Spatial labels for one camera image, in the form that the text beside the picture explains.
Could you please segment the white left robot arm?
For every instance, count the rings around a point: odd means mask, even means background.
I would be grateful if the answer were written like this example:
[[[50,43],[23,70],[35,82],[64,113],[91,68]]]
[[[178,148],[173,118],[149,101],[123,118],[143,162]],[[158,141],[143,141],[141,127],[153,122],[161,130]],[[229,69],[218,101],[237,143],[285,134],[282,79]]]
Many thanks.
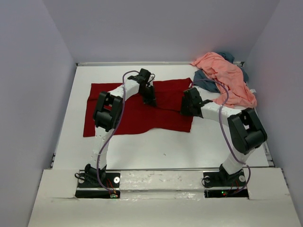
[[[102,91],[93,113],[95,142],[91,160],[85,166],[85,176],[95,187],[101,186],[113,192],[103,183],[106,179],[107,151],[111,138],[122,120],[125,103],[130,97],[140,94],[145,104],[156,106],[153,81],[155,74],[145,69],[131,70],[122,76],[122,84],[111,91]]]

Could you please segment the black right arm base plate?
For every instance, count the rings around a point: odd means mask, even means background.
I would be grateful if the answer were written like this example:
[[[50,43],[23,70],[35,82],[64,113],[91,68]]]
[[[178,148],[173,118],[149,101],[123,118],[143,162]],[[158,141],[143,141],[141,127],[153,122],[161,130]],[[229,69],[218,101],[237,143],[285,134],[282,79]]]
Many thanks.
[[[218,176],[219,172],[203,172],[201,183],[205,198],[249,198],[243,170],[226,180]]]

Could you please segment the red t shirt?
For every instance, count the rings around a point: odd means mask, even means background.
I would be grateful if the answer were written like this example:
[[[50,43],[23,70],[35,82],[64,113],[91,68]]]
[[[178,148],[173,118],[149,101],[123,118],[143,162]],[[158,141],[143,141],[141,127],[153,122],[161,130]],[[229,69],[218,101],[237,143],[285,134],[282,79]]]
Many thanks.
[[[151,129],[190,132],[193,117],[181,115],[180,109],[183,92],[191,84],[190,78],[155,81],[156,107],[144,104],[139,94],[130,97],[116,135],[141,134]]]

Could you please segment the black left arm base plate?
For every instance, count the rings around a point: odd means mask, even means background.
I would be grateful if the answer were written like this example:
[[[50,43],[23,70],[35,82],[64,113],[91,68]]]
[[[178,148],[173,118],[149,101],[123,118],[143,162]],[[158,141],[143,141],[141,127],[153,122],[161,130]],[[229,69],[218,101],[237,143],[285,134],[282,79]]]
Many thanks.
[[[98,181],[89,178],[84,172],[75,173],[78,180],[75,197],[79,199],[119,199],[121,175],[107,172],[102,187]]]

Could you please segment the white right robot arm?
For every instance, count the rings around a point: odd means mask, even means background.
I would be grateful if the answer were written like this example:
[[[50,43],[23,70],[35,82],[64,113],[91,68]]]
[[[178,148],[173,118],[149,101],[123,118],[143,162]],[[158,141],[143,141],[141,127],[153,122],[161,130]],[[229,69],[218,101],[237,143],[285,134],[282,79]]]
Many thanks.
[[[249,156],[267,140],[267,133],[253,108],[244,110],[219,105],[203,100],[193,87],[184,91],[180,113],[213,120],[220,128],[227,126],[230,139],[225,139],[230,154],[217,172],[204,173],[202,184],[205,188],[232,187],[247,184],[242,168]]]

